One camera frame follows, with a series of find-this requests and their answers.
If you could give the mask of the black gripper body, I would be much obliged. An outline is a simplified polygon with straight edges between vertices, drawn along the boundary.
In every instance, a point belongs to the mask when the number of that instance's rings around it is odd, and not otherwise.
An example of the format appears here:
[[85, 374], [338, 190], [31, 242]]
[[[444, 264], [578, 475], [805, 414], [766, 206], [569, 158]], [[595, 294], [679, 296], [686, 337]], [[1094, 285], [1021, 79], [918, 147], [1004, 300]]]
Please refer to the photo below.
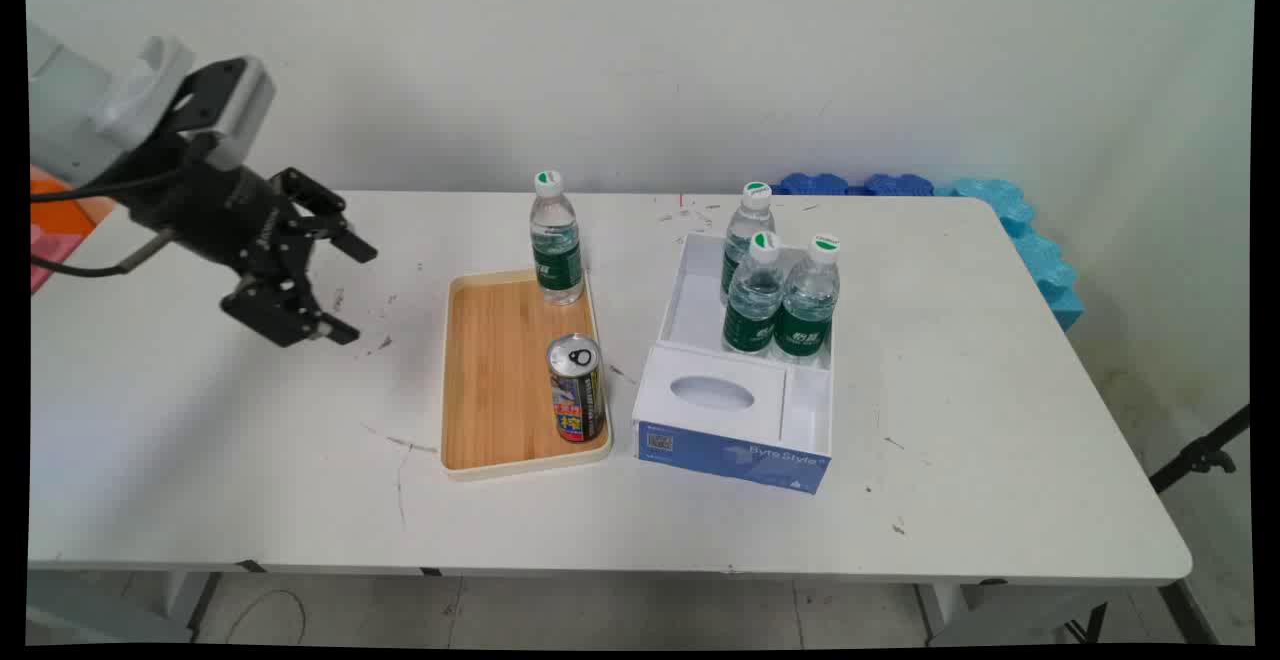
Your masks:
[[265, 180], [220, 171], [207, 148], [140, 148], [118, 162], [118, 201], [133, 223], [234, 272], [305, 272], [306, 192], [293, 169]]

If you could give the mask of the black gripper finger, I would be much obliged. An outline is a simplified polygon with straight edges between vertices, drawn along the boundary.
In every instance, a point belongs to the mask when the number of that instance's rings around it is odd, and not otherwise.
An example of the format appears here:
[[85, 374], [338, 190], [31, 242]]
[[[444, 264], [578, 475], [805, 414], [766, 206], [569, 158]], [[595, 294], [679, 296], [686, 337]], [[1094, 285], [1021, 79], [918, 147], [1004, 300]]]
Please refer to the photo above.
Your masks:
[[346, 217], [346, 200], [337, 192], [296, 168], [283, 169], [269, 183], [284, 201], [278, 237], [329, 240], [357, 263], [376, 258], [378, 249], [357, 235]]
[[324, 312], [314, 294], [306, 265], [287, 265], [274, 271], [236, 267], [238, 281], [220, 301], [220, 310], [276, 347], [326, 338], [348, 345], [358, 340], [357, 327]]

